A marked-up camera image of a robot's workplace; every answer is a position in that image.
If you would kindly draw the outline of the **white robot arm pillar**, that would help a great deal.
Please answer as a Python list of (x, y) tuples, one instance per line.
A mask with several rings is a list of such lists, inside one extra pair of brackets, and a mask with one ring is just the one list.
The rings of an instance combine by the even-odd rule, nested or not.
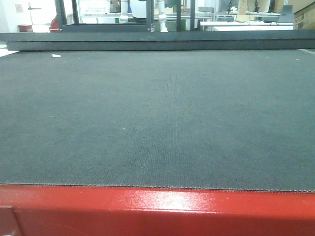
[(168, 29), (166, 27), (166, 20), (167, 15), (165, 13), (165, 1), (164, 0), (158, 0), (158, 21), (160, 26), (160, 32), (168, 32)]

